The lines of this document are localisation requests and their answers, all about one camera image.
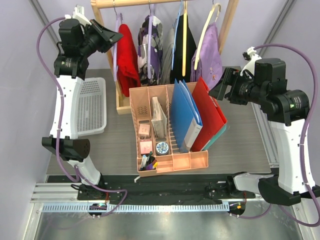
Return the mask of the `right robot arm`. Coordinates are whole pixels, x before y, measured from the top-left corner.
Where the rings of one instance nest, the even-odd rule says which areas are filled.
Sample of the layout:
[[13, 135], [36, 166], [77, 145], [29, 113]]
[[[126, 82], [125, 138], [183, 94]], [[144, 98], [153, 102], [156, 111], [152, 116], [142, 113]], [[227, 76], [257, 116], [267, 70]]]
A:
[[303, 126], [310, 112], [310, 101], [302, 90], [288, 90], [286, 63], [279, 58], [249, 62], [250, 69], [226, 67], [218, 84], [209, 91], [217, 100], [231, 104], [254, 103], [266, 114], [272, 128], [278, 156], [278, 174], [259, 175], [239, 172], [225, 186], [226, 194], [237, 198], [243, 191], [261, 195], [269, 204], [292, 206], [312, 193], [319, 197], [320, 187], [313, 180], [309, 154], [301, 166], [300, 143]]

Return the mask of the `red trousers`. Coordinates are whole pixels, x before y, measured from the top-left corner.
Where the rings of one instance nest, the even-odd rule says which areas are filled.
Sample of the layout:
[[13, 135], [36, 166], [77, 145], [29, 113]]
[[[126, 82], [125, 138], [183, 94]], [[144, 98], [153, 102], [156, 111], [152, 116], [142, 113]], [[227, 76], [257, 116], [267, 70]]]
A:
[[123, 34], [123, 37], [117, 42], [117, 80], [122, 94], [129, 97], [130, 88], [141, 86], [138, 55], [129, 27], [126, 24], [121, 24], [118, 32]]

